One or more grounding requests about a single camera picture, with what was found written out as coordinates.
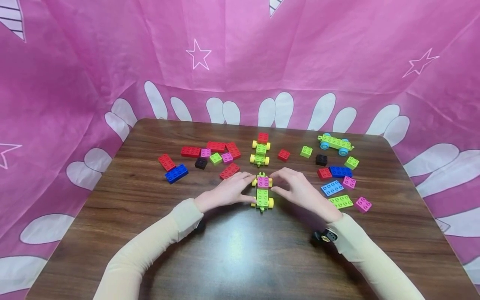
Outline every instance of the left hand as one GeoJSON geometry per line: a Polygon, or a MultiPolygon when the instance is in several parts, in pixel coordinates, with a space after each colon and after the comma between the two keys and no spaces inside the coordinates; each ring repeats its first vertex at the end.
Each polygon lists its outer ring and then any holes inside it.
{"type": "Polygon", "coordinates": [[[238,202],[256,203],[257,201],[252,196],[241,194],[253,179],[255,179],[255,175],[248,172],[235,173],[232,177],[223,180],[213,190],[202,193],[193,202],[202,214],[210,209],[238,202]]]}

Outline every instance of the pink backdrop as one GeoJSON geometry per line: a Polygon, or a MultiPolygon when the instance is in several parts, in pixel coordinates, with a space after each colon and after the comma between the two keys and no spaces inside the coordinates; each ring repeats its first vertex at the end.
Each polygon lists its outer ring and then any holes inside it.
{"type": "Polygon", "coordinates": [[[476,0],[0,0],[0,300],[24,298],[142,118],[383,135],[480,287],[479,15],[476,0]]]}

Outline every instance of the beige sleeve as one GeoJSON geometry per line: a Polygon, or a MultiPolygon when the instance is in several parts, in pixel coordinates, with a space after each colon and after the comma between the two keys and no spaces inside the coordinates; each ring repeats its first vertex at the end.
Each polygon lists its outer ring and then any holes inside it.
{"type": "Polygon", "coordinates": [[[338,253],[351,262],[381,300],[425,300],[400,268],[382,251],[349,215],[328,224],[338,235],[338,253]]]}
{"type": "Polygon", "coordinates": [[[184,200],[129,241],[108,263],[94,300],[138,300],[145,271],[169,245],[192,232],[203,216],[193,199],[184,200]]]}

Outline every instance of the blue 2x4 brick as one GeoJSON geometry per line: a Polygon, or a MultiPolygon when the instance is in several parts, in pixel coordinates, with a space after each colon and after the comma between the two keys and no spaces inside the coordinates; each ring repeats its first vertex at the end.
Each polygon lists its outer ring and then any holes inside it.
{"type": "Polygon", "coordinates": [[[324,185],[323,187],[321,187],[321,189],[328,197],[335,194],[336,192],[343,190],[343,186],[340,184],[340,182],[338,182],[338,180],[335,180],[327,185],[324,185]]]}
{"type": "Polygon", "coordinates": [[[167,181],[172,184],[188,174],[187,168],[181,164],[165,174],[167,181]]]}
{"type": "Polygon", "coordinates": [[[332,177],[335,178],[344,178],[345,176],[353,177],[352,170],[347,167],[331,166],[330,173],[332,173],[332,177]]]}

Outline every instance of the toy car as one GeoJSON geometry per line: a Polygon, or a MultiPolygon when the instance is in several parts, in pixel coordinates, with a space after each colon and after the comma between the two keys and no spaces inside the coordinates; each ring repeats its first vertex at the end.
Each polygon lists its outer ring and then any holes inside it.
{"type": "Polygon", "coordinates": [[[263,172],[258,173],[252,180],[252,186],[257,187],[257,196],[255,197],[257,203],[252,203],[252,207],[259,208],[261,213],[267,208],[273,208],[273,198],[268,197],[268,189],[272,187],[272,184],[273,180],[263,172]]]}
{"type": "Polygon", "coordinates": [[[331,136],[329,133],[324,133],[319,135],[317,140],[320,141],[320,148],[327,150],[329,147],[338,149],[338,154],[340,156],[346,156],[349,151],[352,151],[354,146],[347,139],[337,139],[336,137],[331,136]]]}
{"type": "Polygon", "coordinates": [[[256,164],[257,167],[262,165],[268,166],[270,158],[266,156],[267,151],[270,150],[270,143],[268,142],[267,133],[258,134],[258,142],[253,141],[252,148],[255,149],[255,154],[250,155],[250,162],[256,164]]]}

